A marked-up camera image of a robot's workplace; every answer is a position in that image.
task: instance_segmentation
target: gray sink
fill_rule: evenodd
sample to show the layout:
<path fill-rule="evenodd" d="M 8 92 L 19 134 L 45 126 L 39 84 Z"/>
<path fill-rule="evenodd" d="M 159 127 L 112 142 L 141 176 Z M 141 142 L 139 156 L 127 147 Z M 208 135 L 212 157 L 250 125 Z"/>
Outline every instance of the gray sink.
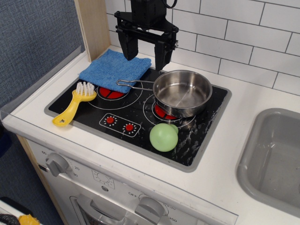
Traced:
<path fill-rule="evenodd" d="M 300 114 L 261 112 L 237 169 L 244 191 L 269 206 L 300 217 Z"/>

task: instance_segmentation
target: oven knob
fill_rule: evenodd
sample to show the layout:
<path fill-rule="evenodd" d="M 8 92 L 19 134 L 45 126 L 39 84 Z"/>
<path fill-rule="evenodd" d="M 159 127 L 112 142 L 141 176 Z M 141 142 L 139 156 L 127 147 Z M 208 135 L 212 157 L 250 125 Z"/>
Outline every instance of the oven knob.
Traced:
<path fill-rule="evenodd" d="M 113 124 L 113 123 L 114 123 L 114 118 L 113 118 L 113 117 L 108 117 L 108 118 L 106 119 L 106 122 L 107 122 L 108 124 Z"/>
<path fill-rule="evenodd" d="M 152 198 L 144 197 L 135 209 L 135 213 L 153 224 L 158 224 L 165 213 L 164 207 Z"/>
<path fill-rule="evenodd" d="M 126 129 L 126 131 L 131 132 L 131 131 L 133 131 L 134 127 L 132 124 L 127 124 L 125 129 Z"/>
<path fill-rule="evenodd" d="M 68 162 L 60 155 L 51 153 L 46 159 L 46 165 L 54 177 L 64 173 L 69 167 Z"/>

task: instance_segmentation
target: blue towel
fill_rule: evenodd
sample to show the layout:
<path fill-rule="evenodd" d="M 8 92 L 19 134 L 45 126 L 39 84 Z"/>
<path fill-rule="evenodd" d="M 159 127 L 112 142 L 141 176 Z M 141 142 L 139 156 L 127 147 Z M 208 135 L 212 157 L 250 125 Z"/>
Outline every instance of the blue towel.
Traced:
<path fill-rule="evenodd" d="M 150 66 L 151 59 L 135 57 L 128 61 L 122 53 L 108 49 L 99 59 L 92 61 L 79 78 L 109 90 L 127 93 L 130 87 L 117 85 L 117 80 L 139 80 Z"/>

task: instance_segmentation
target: black stovetop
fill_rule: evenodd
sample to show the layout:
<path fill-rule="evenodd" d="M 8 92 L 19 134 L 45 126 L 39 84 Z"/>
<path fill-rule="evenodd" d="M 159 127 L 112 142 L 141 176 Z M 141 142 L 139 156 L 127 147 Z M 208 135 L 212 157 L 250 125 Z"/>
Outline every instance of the black stovetop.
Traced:
<path fill-rule="evenodd" d="M 154 81 L 163 72 L 149 69 L 141 80 Z M 72 99 L 76 89 L 75 81 L 64 93 L 57 97 L 45 112 L 51 116 L 62 113 Z M 136 86 L 152 89 L 151 83 Z M 101 137 L 138 151 L 167 164 L 188 168 L 204 153 L 213 130 L 218 123 L 221 105 L 229 91 L 213 86 L 213 93 L 205 110 L 191 118 L 175 118 L 166 115 L 155 105 L 152 91 L 131 89 L 127 94 L 97 87 L 97 97 L 91 102 L 81 102 L 74 117 L 73 126 L 92 132 Z M 174 124 L 179 129 L 177 146 L 170 152 L 160 152 L 150 143 L 151 129 L 158 123 Z"/>

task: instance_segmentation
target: blue fabric wall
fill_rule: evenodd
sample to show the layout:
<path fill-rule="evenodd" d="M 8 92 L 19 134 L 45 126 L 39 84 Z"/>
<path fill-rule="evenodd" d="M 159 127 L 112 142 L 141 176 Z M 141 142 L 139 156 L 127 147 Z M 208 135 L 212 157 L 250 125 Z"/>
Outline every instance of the blue fabric wall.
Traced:
<path fill-rule="evenodd" d="M 73 0 L 0 0 L 0 108 L 81 46 Z M 15 135 L 0 157 L 0 197 L 34 213 L 44 225 L 62 225 Z"/>

